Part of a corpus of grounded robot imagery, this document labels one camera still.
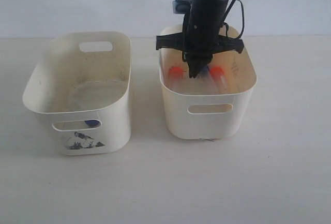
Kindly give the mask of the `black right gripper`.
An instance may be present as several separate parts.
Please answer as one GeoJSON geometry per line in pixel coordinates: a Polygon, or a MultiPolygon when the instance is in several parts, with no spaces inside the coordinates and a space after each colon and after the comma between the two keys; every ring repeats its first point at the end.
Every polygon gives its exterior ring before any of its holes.
{"type": "Polygon", "coordinates": [[[240,32],[230,35],[230,26],[224,22],[217,33],[205,31],[189,24],[190,14],[185,14],[183,23],[178,25],[178,31],[156,36],[156,50],[173,49],[181,52],[183,62],[189,68],[189,78],[196,78],[212,61],[214,54],[235,51],[241,54],[244,50],[242,35],[244,23],[240,32]]]}

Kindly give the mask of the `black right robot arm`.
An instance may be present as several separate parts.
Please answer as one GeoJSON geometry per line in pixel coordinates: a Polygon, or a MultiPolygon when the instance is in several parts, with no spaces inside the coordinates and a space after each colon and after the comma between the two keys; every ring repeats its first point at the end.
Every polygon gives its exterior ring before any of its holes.
{"type": "Polygon", "coordinates": [[[181,51],[190,78],[196,78],[212,61],[214,54],[228,51],[242,53],[244,43],[241,34],[231,38],[228,34],[219,33],[222,27],[229,29],[225,20],[236,1],[174,0],[174,12],[184,16],[182,30],[157,36],[156,50],[169,48],[181,51]]]}

